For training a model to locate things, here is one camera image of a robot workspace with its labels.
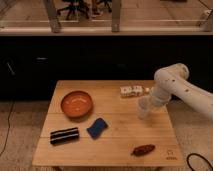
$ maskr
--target gray floor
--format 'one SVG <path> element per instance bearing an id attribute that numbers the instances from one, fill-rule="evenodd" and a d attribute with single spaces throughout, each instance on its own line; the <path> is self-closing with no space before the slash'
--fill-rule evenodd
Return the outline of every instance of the gray floor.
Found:
<path id="1" fill-rule="evenodd" d="M 0 157 L 0 171 L 51 171 L 50 167 L 33 167 L 33 154 L 48 110 L 48 101 L 15 102 L 11 113 L 11 129 L 6 150 Z M 7 117 L 12 102 L 0 102 L 0 149 L 2 149 L 6 131 Z M 194 112 L 181 101 L 172 101 L 168 105 L 174 131 L 180 144 L 184 159 L 187 154 L 197 152 L 213 163 L 213 122 Z M 191 160 L 200 171 L 207 171 L 206 165 L 197 158 Z M 142 171 L 151 168 L 62 168 L 65 171 Z M 162 168 L 162 171 L 188 171 L 183 167 Z"/>
<path id="2" fill-rule="evenodd" d="M 213 0 L 202 0 L 210 8 Z M 57 9 L 67 6 L 61 0 L 54 0 Z M 111 25 L 111 14 L 103 5 L 102 17 L 87 20 L 82 15 L 71 17 L 66 21 L 67 12 L 59 17 L 62 26 L 69 27 L 105 27 Z M 195 26 L 207 8 L 199 0 L 186 2 L 173 0 L 122 0 L 121 27 L 131 26 Z M 17 3 L 1 16 L 2 27 L 48 26 L 48 17 L 42 0 L 17 0 Z"/>

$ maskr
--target table leg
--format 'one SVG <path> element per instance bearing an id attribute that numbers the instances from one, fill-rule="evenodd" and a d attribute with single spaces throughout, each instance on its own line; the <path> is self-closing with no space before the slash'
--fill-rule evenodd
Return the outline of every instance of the table leg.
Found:
<path id="1" fill-rule="evenodd" d="M 154 169 L 154 171 L 161 171 L 163 169 L 163 167 L 156 167 L 155 169 Z"/>
<path id="2" fill-rule="evenodd" d="M 59 166 L 53 166 L 52 169 L 54 171 L 62 171 L 62 169 Z"/>

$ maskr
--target clear glass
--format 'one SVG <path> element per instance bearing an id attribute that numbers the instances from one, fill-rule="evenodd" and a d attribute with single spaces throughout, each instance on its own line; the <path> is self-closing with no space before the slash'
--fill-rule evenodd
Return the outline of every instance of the clear glass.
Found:
<path id="1" fill-rule="evenodd" d="M 198 27 L 213 0 L 121 0 L 121 28 Z"/>
<path id="2" fill-rule="evenodd" d="M 53 0 L 55 13 L 68 7 L 71 1 L 75 0 Z M 71 28 L 70 32 L 82 30 L 94 34 L 101 30 L 102 33 L 106 31 L 110 34 L 112 12 L 109 12 L 105 3 L 97 4 L 101 15 L 94 16 L 92 9 L 95 0 L 83 1 L 88 7 L 88 17 L 76 10 L 67 17 L 69 10 L 60 11 L 57 17 L 61 28 Z M 199 28 L 212 8 L 213 0 L 121 0 L 120 30 L 134 32 L 150 30 L 150 27 L 160 30 L 163 27 L 167 31 L 172 28 L 180 28 L 181 31 L 185 28 Z M 30 27 L 35 28 L 35 31 L 38 27 L 49 28 L 49 18 L 43 0 L 0 0 L 0 29 L 8 27 Z"/>
<path id="3" fill-rule="evenodd" d="M 43 0 L 0 0 L 0 27 L 49 27 Z"/>
<path id="4" fill-rule="evenodd" d="M 58 19 L 63 27 L 80 27 L 81 29 L 85 30 L 89 28 L 111 28 L 112 23 L 112 13 L 108 12 L 108 8 L 105 6 L 104 3 L 94 4 L 95 1 L 93 0 L 84 0 L 85 5 L 88 7 L 88 17 L 84 12 L 77 11 L 77 7 L 74 6 L 76 9 L 75 12 L 71 13 L 68 16 L 69 10 L 60 11 L 60 9 L 66 8 L 69 5 L 75 5 L 75 2 L 71 4 L 70 2 L 63 2 L 62 0 L 54 0 L 56 10 L 58 11 Z M 93 8 L 97 8 L 98 11 L 94 14 Z"/>

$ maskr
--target black cable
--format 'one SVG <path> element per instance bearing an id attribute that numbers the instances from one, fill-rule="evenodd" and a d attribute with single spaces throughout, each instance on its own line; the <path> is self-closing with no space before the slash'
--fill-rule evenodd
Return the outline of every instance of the black cable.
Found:
<path id="1" fill-rule="evenodd" d="M 195 171 L 195 169 L 191 166 L 190 162 L 189 162 L 189 159 L 191 156 L 198 156 L 200 157 L 201 159 L 203 159 L 207 164 L 208 166 L 211 168 L 210 171 L 213 171 L 213 166 L 211 165 L 211 163 L 205 158 L 203 157 L 202 155 L 198 154 L 198 153 L 191 153 L 187 156 L 186 158 L 186 162 L 187 162 L 187 165 L 189 166 L 189 168 L 192 170 L 192 171 Z"/>
<path id="2" fill-rule="evenodd" d="M 4 147 L 3 147 L 3 149 L 0 152 L 0 157 L 4 153 L 4 151 L 6 149 L 6 146 L 7 146 L 7 140 L 8 140 L 8 136 L 9 136 L 9 132 L 10 132 L 10 116 L 11 116 L 11 113 L 13 111 L 13 107 L 14 107 L 14 102 L 12 102 L 12 106 L 10 107 L 10 112 L 8 114 L 8 117 L 7 117 L 7 123 L 8 123 L 7 135 L 6 135 L 6 139 L 5 139 L 5 142 L 4 142 Z"/>
<path id="3" fill-rule="evenodd" d="M 203 1 L 201 1 L 201 0 L 198 0 L 204 7 L 206 7 L 207 9 L 209 9 L 209 10 L 211 10 L 211 8 L 207 5 L 207 4 L 205 4 Z"/>

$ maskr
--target orange bowl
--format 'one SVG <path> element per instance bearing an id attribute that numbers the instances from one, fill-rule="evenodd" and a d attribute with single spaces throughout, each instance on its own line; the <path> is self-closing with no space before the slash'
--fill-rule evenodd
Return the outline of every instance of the orange bowl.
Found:
<path id="1" fill-rule="evenodd" d="M 61 109 L 68 117 L 77 118 L 89 113 L 93 103 L 90 95 L 84 91 L 73 91 L 61 101 Z"/>

